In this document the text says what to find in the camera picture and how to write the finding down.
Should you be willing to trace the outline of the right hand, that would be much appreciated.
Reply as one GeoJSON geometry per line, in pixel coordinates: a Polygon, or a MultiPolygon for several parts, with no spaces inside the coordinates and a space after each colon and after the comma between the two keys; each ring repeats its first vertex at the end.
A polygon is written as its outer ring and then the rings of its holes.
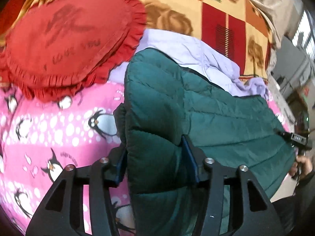
{"type": "Polygon", "coordinates": [[[295,162],[290,168],[288,174],[291,177],[299,174],[299,179],[304,179],[309,173],[313,171],[312,161],[307,156],[296,156],[295,162]]]}

